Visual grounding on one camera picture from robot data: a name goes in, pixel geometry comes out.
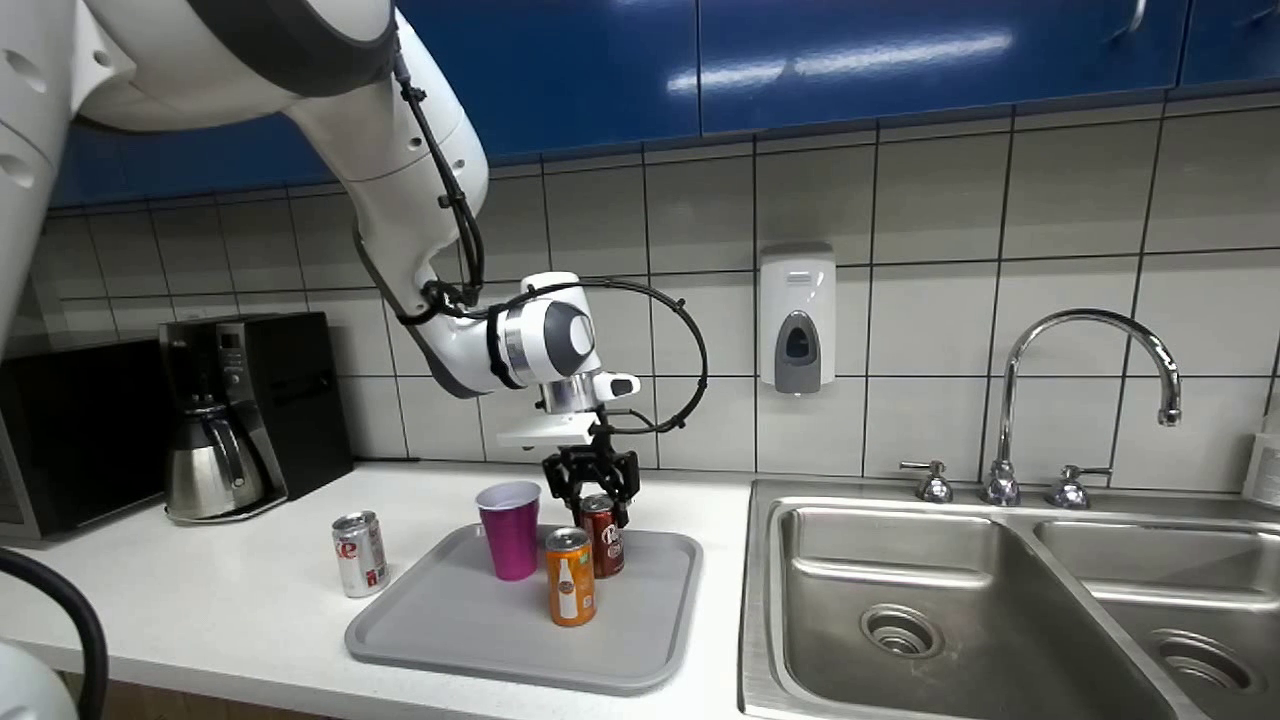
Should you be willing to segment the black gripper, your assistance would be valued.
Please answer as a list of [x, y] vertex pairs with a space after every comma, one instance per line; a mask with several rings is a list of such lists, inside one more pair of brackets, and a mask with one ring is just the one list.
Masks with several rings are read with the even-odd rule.
[[610, 498], [610, 519], [616, 527], [629, 527], [630, 502], [638, 491], [638, 463], [630, 454], [616, 448], [558, 448], [545, 460], [545, 482], [552, 502], [567, 511], [567, 519], [581, 527], [581, 490], [597, 486]]

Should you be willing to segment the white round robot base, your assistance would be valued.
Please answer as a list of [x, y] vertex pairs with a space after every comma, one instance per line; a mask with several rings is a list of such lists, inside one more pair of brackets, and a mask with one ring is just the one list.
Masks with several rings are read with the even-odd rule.
[[62, 613], [62, 634], [42, 643], [0, 624], [0, 718], [4, 720], [104, 720], [106, 638], [93, 600], [54, 569], [0, 549], [0, 573]]

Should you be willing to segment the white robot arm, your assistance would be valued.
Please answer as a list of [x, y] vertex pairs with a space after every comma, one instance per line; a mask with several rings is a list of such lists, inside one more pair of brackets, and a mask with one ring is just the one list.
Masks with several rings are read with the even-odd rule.
[[197, 133], [290, 120], [338, 180], [357, 254], [452, 397], [530, 387], [518, 432], [555, 502], [629, 505], [638, 470], [609, 410], [638, 387], [599, 366], [588, 289], [536, 271], [505, 303], [443, 286], [479, 236], [483, 144], [392, 0], [0, 0], [0, 333], [30, 268], [67, 127]]

